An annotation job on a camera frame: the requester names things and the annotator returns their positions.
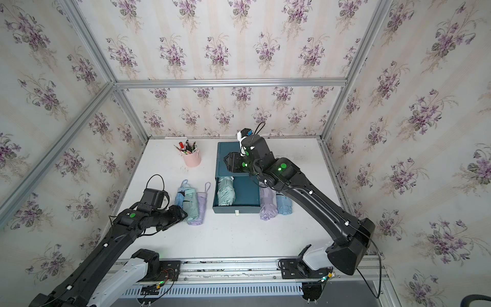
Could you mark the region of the green umbrella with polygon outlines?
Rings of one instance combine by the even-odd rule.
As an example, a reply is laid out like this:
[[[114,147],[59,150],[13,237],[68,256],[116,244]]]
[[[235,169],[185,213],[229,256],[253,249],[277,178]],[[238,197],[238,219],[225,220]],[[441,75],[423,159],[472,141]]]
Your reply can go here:
[[[187,214],[187,222],[194,221],[198,218],[198,195],[194,188],[186,188],[184,190],[183,210]]]
[[[217,199],[218,206],[231,206],[235,201],[233,177],[220,177],[218,180]]]

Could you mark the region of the teal drawer cabinet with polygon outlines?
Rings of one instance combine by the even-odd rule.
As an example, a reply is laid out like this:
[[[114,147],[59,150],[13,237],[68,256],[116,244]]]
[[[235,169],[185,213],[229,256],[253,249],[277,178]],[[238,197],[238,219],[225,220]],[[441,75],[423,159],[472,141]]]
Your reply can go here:
[[[214,195],[213,211],[216,214],[258,214],[260,212],[260,190],[256,179],[251,179],[247,173],[234,174],[227,170],[224,162],[230,152],[239,151],[239,142],[219,142],[216,156],[216,192]],[[222,177],[233,177],[232,184],[235,200],[231,205],[219,204],[219,180]]]

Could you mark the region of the blue umbrella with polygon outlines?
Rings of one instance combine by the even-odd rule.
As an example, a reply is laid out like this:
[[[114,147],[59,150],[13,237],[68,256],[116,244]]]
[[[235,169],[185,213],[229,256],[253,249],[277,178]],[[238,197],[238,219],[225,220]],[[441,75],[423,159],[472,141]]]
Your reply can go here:
[[[184,208],[184,198],[185,198],[185,193],[189,189],[189,184],[188,180],[185,179],[180,187],[178,188],[178,191],[176,192],[176,197],[175,197],[175,205]]]
[[[290,215],[293,212],[292,200],[284,194],[276,194],[277,212],[281,215]]]

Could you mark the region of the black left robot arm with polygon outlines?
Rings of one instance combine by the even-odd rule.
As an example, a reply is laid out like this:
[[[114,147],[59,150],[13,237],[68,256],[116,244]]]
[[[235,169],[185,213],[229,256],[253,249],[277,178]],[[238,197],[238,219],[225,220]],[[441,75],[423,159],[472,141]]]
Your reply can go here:
[[[38,294],[31,306],[111,306],[129,287],[160,275],[159,254],[140,249],[115,275],[107,273],[121,254],[147,229],[163,232],[187,219],[183,208],[163,202],[170,200],[164,190],[146,188],[139,202],[120,212],[108,233],[83,263],[50,294]]]

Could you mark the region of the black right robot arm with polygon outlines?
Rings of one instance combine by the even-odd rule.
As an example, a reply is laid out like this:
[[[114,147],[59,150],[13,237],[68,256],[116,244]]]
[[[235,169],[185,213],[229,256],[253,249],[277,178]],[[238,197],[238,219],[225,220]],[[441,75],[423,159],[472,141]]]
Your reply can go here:
[[[224,162],[229,172],[252,176],[261,188],[279,192],[300,205],[329,234],[331,243],[322,249],[307,246],[297,258],[297,270],[309,272],[332,267],[344,275],[359,272],[359,264],[375,243],[375,224],[359,219],[336,205],[315,187],[296,164],[275,157],[266,140],[251,129],[237,134],[239,152],[230,152]]]

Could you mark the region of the left purple folded umbrella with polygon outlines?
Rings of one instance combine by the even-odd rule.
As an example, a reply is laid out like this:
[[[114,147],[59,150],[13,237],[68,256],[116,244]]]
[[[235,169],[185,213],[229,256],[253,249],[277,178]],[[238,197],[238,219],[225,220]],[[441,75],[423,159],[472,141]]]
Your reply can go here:
[[[211,188],[211,183],[207,182],[205,184],[204,191],[196,192],[197,206],[198,206],[198,217],[192,221],[188,221],[188,225],[199,226],[202,225],[205,219],[205,213],[207,210],[207,198],[208,191]]]

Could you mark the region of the purple folded umbrella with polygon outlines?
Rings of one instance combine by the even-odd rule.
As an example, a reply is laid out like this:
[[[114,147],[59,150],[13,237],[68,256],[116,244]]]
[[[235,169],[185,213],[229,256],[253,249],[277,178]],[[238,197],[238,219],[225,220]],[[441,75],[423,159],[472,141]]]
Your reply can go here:
[[[275,199],[276,194],[271,188],[260,188],[260,219],[262,221],[271,220],[278,215]]]
[[[196,192],[197,206],[198,206],[198,217],[192,221],[188,221],[188,225],[199,226],[202,225],[205,219],[205,213],[207,210],[207,198],[208,191],[211,188],[211,183],[207,182],[205,184],[204,191]]]

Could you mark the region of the right purple folded umbrella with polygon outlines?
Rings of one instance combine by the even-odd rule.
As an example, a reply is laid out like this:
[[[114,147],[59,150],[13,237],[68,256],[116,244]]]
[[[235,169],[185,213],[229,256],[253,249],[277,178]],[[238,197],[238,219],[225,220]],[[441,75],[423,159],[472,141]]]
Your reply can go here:
[[[271,220],[278,215],[275,199],[276,194],[271,188],[260,188],[260,219],[262,221]]]

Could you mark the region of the pink pen holder cup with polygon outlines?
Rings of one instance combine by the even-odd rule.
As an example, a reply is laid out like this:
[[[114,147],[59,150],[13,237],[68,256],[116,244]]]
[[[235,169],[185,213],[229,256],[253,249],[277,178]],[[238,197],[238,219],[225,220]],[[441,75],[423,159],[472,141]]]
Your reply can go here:
[[[200,151],[197,149],[192,153],[181,153],[181,156],[184,160],[184,163],[189,168],[194,168],[200,165],[202,161],[202,157],[200,155]]]

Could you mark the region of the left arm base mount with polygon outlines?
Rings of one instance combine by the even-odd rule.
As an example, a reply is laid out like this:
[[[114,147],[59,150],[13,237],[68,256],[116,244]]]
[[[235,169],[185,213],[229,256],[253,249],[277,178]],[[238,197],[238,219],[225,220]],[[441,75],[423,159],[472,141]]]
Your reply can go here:
[[[146,267],[138,282],[163,281],[166,278],[171,281],[178,280],[182,264],[179,260],[161,260],[156,251],[149,249],[139,249],[130,259],[142,260]]]

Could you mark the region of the aluminium rail beam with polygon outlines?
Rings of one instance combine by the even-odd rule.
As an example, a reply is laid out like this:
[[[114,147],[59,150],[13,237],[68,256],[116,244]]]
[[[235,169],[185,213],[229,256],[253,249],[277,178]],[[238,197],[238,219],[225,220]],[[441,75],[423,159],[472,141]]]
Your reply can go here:
[[[312,278],[294,272],[293,263],[277,257],[183,258],[177,260],[177,283],[263,283],[281,281],[318,281],[325,273]],[[385,281],[389,278],[376,256],[366,256],[353,275],[332,269],[331,281]]]

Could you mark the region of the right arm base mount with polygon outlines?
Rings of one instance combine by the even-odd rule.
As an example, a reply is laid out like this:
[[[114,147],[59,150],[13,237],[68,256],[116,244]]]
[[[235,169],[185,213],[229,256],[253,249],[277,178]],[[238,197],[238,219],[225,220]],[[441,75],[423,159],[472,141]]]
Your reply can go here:
[[[327,281],[334,276],[334,267],[327,259],[326,246],[308,244],[294,258],[281,258],[277,262],[283,280],[316,279]]]

